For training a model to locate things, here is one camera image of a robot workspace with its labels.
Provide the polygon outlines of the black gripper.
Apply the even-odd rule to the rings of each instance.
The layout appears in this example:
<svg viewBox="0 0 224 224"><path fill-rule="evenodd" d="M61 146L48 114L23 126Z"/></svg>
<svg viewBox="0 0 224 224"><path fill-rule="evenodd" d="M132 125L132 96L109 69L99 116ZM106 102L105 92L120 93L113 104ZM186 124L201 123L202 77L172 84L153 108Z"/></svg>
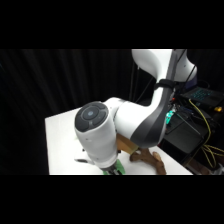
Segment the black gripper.
<svg viewBox="0 0 224 224"><path fill-rule="evenodd" d="M107 171L108 175L120 175L121 172L115 167L111 167L108 171Z"/></svg>

